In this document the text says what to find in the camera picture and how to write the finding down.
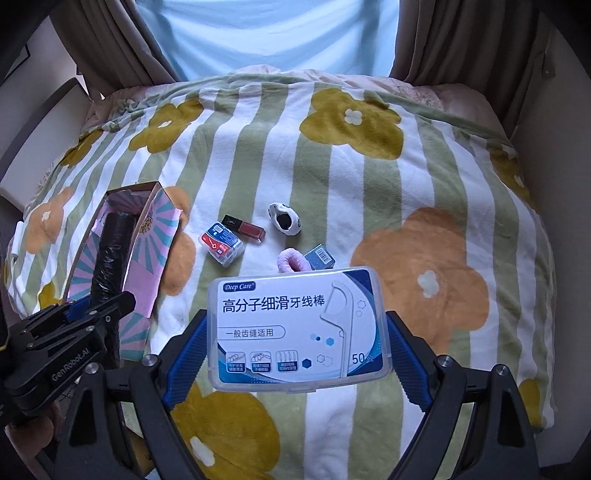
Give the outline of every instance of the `black and white sneaker toy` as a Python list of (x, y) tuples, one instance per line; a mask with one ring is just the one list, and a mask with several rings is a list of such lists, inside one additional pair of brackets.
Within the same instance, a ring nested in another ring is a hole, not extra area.
[(297, 235), (301, 231), (300, 217), (294, 209), (283, 203), (270, 204), (269, 217), (273, 225), (286, 235)]

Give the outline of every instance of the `clear plastic box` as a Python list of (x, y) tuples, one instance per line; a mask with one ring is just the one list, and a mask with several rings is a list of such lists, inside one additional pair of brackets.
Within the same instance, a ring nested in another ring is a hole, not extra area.
[(206, 232), (199, 236), (201, 243), (209, 254), (227, 267), (244, 252), (244, 242), (220, 222), (214, 223)]
[(369, 267), (218, 278), (207, 328), (217, 390), (311, 392), (392, 370), (381, 286)]

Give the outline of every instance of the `screw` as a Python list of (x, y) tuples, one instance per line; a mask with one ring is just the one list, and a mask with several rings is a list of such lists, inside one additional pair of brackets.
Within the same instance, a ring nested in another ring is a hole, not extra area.
[(506, 365), (497, 365), (497, 366), (495, 367), (495, 372), (496, 372), (498, 375), (500, 375), (500, 376), (504, 377), (506, 374), (508, 374), (508, 373), (509, 373), (509, 369), (507, 368), (507, 366), (506, 366)]
[(437, 363), (442, 367), (450, 367), (453, 363), (453, 358), (449, 355), (441, 355), (437, 357)]
[(153, 367), (156, 365), (158, 361), (158, 355), (154, 355), (153, 353), (149, 353), (145, 357), (142, 358), (142, 365), (145, 367)]
[(99, 371), (99, 364), (96, 362), (89, 363), (84, 367), (84, 372), (93, 375)]

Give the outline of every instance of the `lipstick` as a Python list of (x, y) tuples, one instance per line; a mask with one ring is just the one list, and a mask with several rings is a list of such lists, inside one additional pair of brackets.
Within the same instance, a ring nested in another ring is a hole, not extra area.
[(259, 240), (259, 242), (262, 242), (265, 238), (264, 228), (229, 215), (224, 216), (222, 225), (233, 232), (238, 232), (254, 240)]

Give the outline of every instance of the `curtain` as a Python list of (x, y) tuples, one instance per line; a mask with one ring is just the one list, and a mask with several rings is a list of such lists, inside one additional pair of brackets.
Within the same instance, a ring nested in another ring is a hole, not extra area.
[(511, 135), (541, 81), (550, 22), (531, 0), (400, 0), (391, 77), (463, 83)]
[(177, 81), (134, 0), (63, 0), (50, 17), (87, 84), (103, 95)]

